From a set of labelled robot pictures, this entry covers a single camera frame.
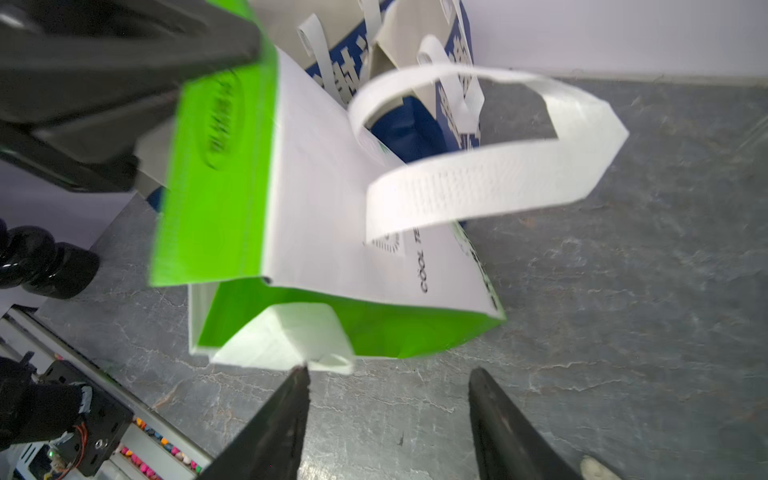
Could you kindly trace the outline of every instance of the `white wall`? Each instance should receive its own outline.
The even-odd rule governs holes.
[[[463,0],[475,63],[768,78],[768,0]]]

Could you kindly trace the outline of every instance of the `green shopping bag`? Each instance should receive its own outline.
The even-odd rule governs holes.
[[[578,200],[627,136],[577,88],[471,65],[384,74],[345,111],[263,45],[257,64],[184,87],[157,231],[151,282],[189,285],[190,351],[213,362],[351,372],[356,356],[435,353],[499,325],[454,220]],[[457,74],[536,90],[558,139],[405,166],[363,127],[392,98]]]

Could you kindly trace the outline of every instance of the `wire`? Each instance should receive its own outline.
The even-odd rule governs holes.
[[[85,446],[88,444],[88,429],[85,428],[85,423],[81,423],[80,425],[75,425],[75,429],[77,429],[78,433],[80,434],[80,455],[78,456],[77,463],[72,462],[72,466],[67,468],[64,473],[61,474],[61,476],[57,477],[56,480],[62,480],[64,477],[67,476],[69,472],[72,471],[73,468],[77,468],[80,466],[80,464],[83,462],[83,457],[85,457]]]

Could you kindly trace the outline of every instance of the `shopping bag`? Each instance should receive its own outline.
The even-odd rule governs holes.
[[[373,78],[393,68],[419,63],[463,63],[472,65],[472,36],[469,19],[459,0],[409,0],[394,2],[387,10],[376,37],[369,42],[369,57],[361,77]],[[425,141],[442,142],[447,151],[466,150],[480,145],[479,116],[485,97],[476,76],[447,75],[435,84],[416,88],[404,96],[405,107],[374,115],[371,131],[391,147],[404,161],[412,156],[412,144],[405,143],[396,128],[410,111],[409,101],[417,101],[432,116],[441,134],[435,139],[423,134]],[[411,132],[420,133],[429,122],[415,122]]]
[[[368,43],[392,0],[251,0],[267,37],[337,102],[360,87]]]
[[[558,138],[405,165],[365,129],[452,74],[529,86]],[[212,362],[351,372],[449,349],[505,321],[454,220],[583,198],[626,136],[577,88],[456,63],[382,74],[345,111],[265,41],[259,63],[184,87],[151,282],[189,285],[190,351]]]
[[[367,78],[415,65],[417,57],[472,63],[469,20],[459,0],[257,0],[252,6],[275,45],[342,105]],[[426,35],[437,38],[431,51],[422,50]],[[373,116],[371,132],[406,162],[477,147],[480,85],[476,78],[451,80],[393,99]],[[467,103],[474,114],[464,112]]]

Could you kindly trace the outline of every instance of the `white bag handle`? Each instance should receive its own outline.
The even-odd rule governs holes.
[[[317,15],[311,14],[307,20],[299,25],[299,38],[310,57],[317,60],[317,67],[320,69],[320,77],[323,79],[323,88],[333,97],[333,100],[344,105],[344,102],[336,90],[336,81],[333,78],[333,66],[331,65],[331,55],[328,52],[328,41],[320,24]]]
[[[379,0],[358,0],[358,3],[366,22],[366,41],[370,44],[382,26]],[[333,100],[344,106],[345,102],[336,89],[336,79],[333,76],[333,64],[331,63],[331,56],[328,50],[328,41],[326,40],[326,34],[323,31],[320,19],[317,18],[317,15],[311,14],[299,25],[298,32],[306,53],[317,60],[320,77],[323,79],[323,88],[333,97]]]
[[[388,100],[450,74],[528,86],[544,98],[558,138],[439,155],[383,174],[368,186],[366,242],[427,225],[580,200],[629,135],[607,102],[576,87],[520,71],[441,64],[390,71],[361,88],[347,110],[358,141],[366,120]]]
[[[462,15],[461,0],[453,0],[453,9],[456,12],[456,18],[458,19],[458,32],[462,34],[462,39],[467,42],[469,63],[474,64],[475,61],[472,58],[472,52],[469,51],[469,38],[467,38],[467,32],[464,30],[464,15]]]
[[[426,35],[419,46],[416,60],[420,65],[448,64],[451,61],[445,53],[445,49],[434,35]],[[464,87],[457,74],[440,77],[442,90],[451,110],[453,123],[460,134],[475,134],[480,123],[480,110],[485,103],[485,96],[480,88],[477,76],[473,76],[469,82],[467,95],[464,95]]]

